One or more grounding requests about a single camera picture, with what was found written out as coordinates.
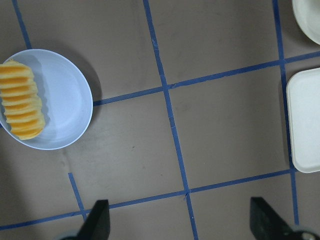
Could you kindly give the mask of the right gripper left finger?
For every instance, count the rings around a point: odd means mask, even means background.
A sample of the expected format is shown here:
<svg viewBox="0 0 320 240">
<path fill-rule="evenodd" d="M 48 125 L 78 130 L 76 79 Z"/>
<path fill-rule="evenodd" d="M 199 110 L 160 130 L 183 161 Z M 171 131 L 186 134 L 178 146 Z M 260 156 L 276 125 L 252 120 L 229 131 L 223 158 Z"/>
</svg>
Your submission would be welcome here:
<svg viewBox="0 0 320 240">
<path fill-rule="evenodd" d="M 109 201 L 97 200 L 75 240 L 108 240 L 111 231 Z"/>
</svg>

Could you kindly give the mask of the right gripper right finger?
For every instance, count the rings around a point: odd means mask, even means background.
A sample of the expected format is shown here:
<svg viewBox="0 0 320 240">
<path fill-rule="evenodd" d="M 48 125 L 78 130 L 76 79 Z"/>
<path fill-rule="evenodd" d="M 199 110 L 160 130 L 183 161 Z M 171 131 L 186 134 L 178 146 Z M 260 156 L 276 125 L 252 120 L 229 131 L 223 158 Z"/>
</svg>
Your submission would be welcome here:
<svg viewBox="0 0 320 240">
<path fill-rule="evenodd" d="M 250 198 L 249 227 L 256 240 L 297 240 L 297 234 L 262 198 Z"/>
</svg>

